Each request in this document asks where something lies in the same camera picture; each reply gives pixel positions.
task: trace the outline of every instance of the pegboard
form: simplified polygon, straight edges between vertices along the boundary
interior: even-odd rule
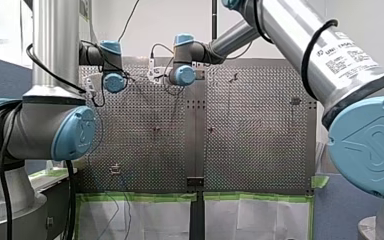
[[[174,87],[172,94],[145,79],[147,60],[123,61],[136,81],[122,93],[105,93],[94,145],[101,143],[79,171],[80,191],[120,191],[127,185],[135,192],[186,192],[191,173],[203,174],[204,191],[303,194],[310,189],[316,105],[285,60],[212,66],[203,88],[197,87],[203,82],[184,91]],[[80,75],[96,72],[82,67]],[[195,96],[205,110],[187,108]],[[122,174],[111,176],[116,163]]]
[[[145,63],[125,63],[136,80],[122,93],[106,92],[105,106],[95,108],[99,115],[93,148],[99,147],[86,156],[79,171],[81,192],[120,191],[126,186],[135,192],[186,191],[184,92],[145,80]],[[98,69],[80,71],[85,77]],[[121,166],[121,175],[111,176],[109,169],[115,164]]]
[[[207,76],[205,191],[309,193],[316,103],[295,70],[238,60]]]

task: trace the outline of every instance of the wire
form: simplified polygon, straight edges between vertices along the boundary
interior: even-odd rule
[[[234,56],[234,57],[231,57],[231,58],[227,58],[227,60],[234,60],[234,59],[242,57],[246,52],[248,52],[248,50],[251,48],[251,46],[252,46],[252,42],[250,42],[248,44],[248,47],[246,47],[246,49],[241,54]]]
[[[110,183],[112,182],[112,176],[111,175],[111,179],[110,179],[110,182],[108,183],[108,186],[110,185]],[[113,197],[111,197],[106,191],[105,191],[105,195],[107,195],[109,198],[111,198],[114,202],[115,202],[115,206],[116,206],[116,210],[114,212],[114,214],[112,215],[112,217],[110,218],[110,220],[108,221],[107,225],[105,226],[104,230],[101,232],[101,234],[99,235],[98,239],[97,240],[100,240],[101,237],[104,235],[104,233],[108,230],[108,228],[110,227],[110,224],[111,222],[114,220],[115,216],[117,216],[117,213],[120,211],[120,206],[118,205],[117,201],[115,201],[115,199]]]
[[[95,108],[95,112],[98,115],[99,122],[100,122],[100,125],[101,125],[101,136],[99,138],[98,144],[92,149],[92,151],[89,152],[89,154],[88,154],[88,156],[86,158],[86,161],[87,161],[87,163],[88,163],[90,168],[92,167],[92,164],[90,163],[90,156],[100,147],[100,145],[101,145],[101,143],[102,143],[102,141],[104,139],[104,122],[103,122],[101,114],[99,113],[97,108]],[[117,201],[102,188],[100,183],[96,180],[95,175],[93,174],[93,172],[91,172],[91,175],[92,175],[92,178],[93,178],[93,180],[95,182],[95,185],[98,187],[98,191],[101,189],[101,191],[104,192],[105,195],[107,195],[107,197],[111,198],[111,200],[114,202],[114,204],[115,204],[115,206],[117,208],[117,210],[114,212],[113,216],[108,221],[106,227],[104,228],[104,230],[102,230],[101,234],[97,238],[97,240],[100,240],[102,238],[102,236],[105,234],[105,232],[108,230],[111,222],[114,220],[114,218],[117,215],[117,213],[120,211],[120,206],[118,205]]]
[[[129,79],[133,79],[131,76],[130,76],[130,73],[124,71],[122,68],[116,66],[115,64],[113,64],[112,62],[109,61],[109,59],[107,58],[107,56],[103,53],[101,47],[96,44],[96,43],[92,43],[92,42],[89,42],[89,41],[85,41],[85,40],[81,40],[81,42],[84,42],[84,43],[87,43],[91,46],[94,46],[96,49],[98,49],[99,51],[99,55],[102,57],[102,59],[104,59],[104,62],[102,63],[102,70],[100,70],[99,72],[105,72],[106,70],[104,69],[104,65],[105,63],[108,63],[110,66],[112,66],[113,68],[115,68],[117,71],[120,71],[121,72],[121,76],[123,78],[126,79],[126,87],[129,86]],[[102,95],[102,103],[101,104],[98,104],[95,100],[95,97],[93,97],[91,100],[93,102],[93,105],[95,107],[104,107],[105,104],[106,104],[106,99],[105,99],[105,93],[104,93],[104,80],[101,78],[101,95]]]
[[[308,82],[308,65],[310,64],[310,57],[311,53],[313,52],[313,48],[317,43],[317,40],[319,40],[322,33],[327,30],[330,27],[337,27],[338,21],[335,19],[331,19],[327,21],[323,26],[317,30],[314,35],[311,37],[310,42],[308,43],[307,49],[304,52],[304,55],[302,57],[302,63],[301,63],[301,79],[302,84],[304,85],[305,90],[307,91],[308,95],[310,95],[312,98],[317,100],[316,95],[314,95],[313,91],[311,90],[310,84]]]
[[[12,240],[12,207],[11,207],[11,196],[9,195],[8,183],[6,181],[5,176],[5,155],[7,152],[8,144],[11,139],[12,131],[14,130],[14,123],[17,113],[20,111],[22,104],[18,104],[18,106],[10,113],[9,115],[9,125],[7,131],[5,133],[4,142],[1,148],[0,153],[0,178],[2,184],[2,190],[5,198],[5,208],[7,214],[7,240]]]
[[[170,77],[170,76],[167,76],[167,69],[170,66],[171,62],[173,62],[173,60],[174,60],[174,57],[172,57],[170,59],[170,61],[168,62],[166,68],[164,69],[164,74],[163,74],[164,77]],[[169,91],[170,87],[171,87],[171,85],[167,84],[167,86],[164,88],[164,91],[166,93],[170,94],[171,96],[179,96],[183,92],[183,90],[185,90],[185,87],[182,87],[182,89],[179,92],[172,93],[172,92]]]
[[[264,40],[266,40],[266,42],[273,44],[273,41],[267,36],[267,34],[261,28],[260,20],[259,20],[259,17],[258,17],[258,8],[257,8],[258,4],[257,4],[257,1],[258,0],[254,0],[254,21],[255,21],[255,26],[257,27],[257,31],[260,34],[260,36]]]
[[[39,58],[34,54],[34,52],[31,51],[31,49],[33,48],[33,43],[31,43],[27,49],[26,49],[26,53],[27,53],[27,56],[29,56],[29,58],[36,64],[38,65],[40,68],[42,68],[45,72],[47,72],[49,75],[51,75],[53,78],[55,78],[56,80],[58,80],[59,82],[62,82],[64,83],[65,85],[68,85],[74,89],[76,89],[77,91],[79,91],[79,93],[86,93],[86,90],[78,87],[76,84],[74,83],[71,83],[67,80],[65,80],[64,78],[56,75],[55,73],[51,72],[51,70],[49,70],[40,60]]]
[[[135,10],[136,10],[136,7],[137,7],[138,4],[139,4],[139,1],[140,1],[140,0],[137,0],[136,3],[135,3],[135,5],[133,6],[132,12],[130,13],[129,18],[127,19],[126,25],[124,26],[124,30],[123,30],[123,32],[121,33],[120,37],[118,38],[118,41],[119,41],[119,42],[121,41],[121,39],[123,38],[124,34],[126,33],[127,26],[129,26],[129,22],[130,22],[130,20],[132,19],[133,14],[135,13]]]
[[[169,47],[167,47],[166,45],[161,44],[161,43],[156,43],[156,44],[154,44],[154,46],[152,46],[152,49],[151,49],[151,58],[154,58],[154,49],[155,49],[155,47],[157,47],[157,46],[166,49],[166,50],[169,51],[171,54],[174,54],[173,50],[171,50],[171,49],[170,49]]]
[[[124,240],[127,240],[127,238],[129,237],[129,234],[130,234],[130,227],[132,225],[132,213],[131,213],[130,201],[129,201],[129,198],[127,197],[127,194],[126,194],[126,192],[129,192],[129,188],[127,187],[127,183],[123,179],[123,177],[121,177],[121,182],[123,183],[123,186],[124,186],[123,195],[124,195],[124,198],[126,199],[127,206],[129,208],[129,224],[127,225],[126,236],[124,236]]]
[[[74,227],[76,223],[76,183],[74,180],[74,168],[73,163],[71,161],[65,161],[68,170],[68,179],[70,181],[70,218],[66,240],[73,239],[74,235]]]

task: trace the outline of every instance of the green tape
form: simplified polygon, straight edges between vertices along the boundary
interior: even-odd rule
[[[245,192],[207,192],[204,193],[204,200],[207,201],[232,201],[232,200],[260,200],[273,202],[289,202],[289,203],[308,203],[311,201],[307,196],[295,195],[279,195],[264,193],[245,193]]]
[[[64,175],[68,175],[67,169],[50,170],[48,174],[45,173],[45,170],[42,170],[40,172],[30,174],[29,177],[38,177],[38,176],[61,177]]]
[[[87,193],[77,194],[77,199],[82,202],[108,202],[125,201],[130,202],[148,202],[148,203],[170,203],[170,202],[194,202],[196,194],[145,194],[145,193]]]
[[[313,176],[311,178],[311,187],[312,188],[324,188],[329,182],[328,176]]]

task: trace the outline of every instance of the white sticker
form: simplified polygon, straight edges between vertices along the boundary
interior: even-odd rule
[[[349,39],[349,37],[343,32],[336,32],[335,34],[341,39]]]
[[[379,67],[377,62],[350,39],[329,44],[317,51],[315,55],[326,66],[324,72],[344,85],[349,85],[352,78],[360,72]]]

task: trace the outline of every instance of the robotic arm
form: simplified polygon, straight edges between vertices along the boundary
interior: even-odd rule
[[[301,73],[308,94],[324,108],[329,154],[361,190],[384,198],[384,68],[305,0],[223,0],[241,21],[208,45],[175,40],[171,84],[194,80],[192,61],[220,64],[258,36],[273,42]]]

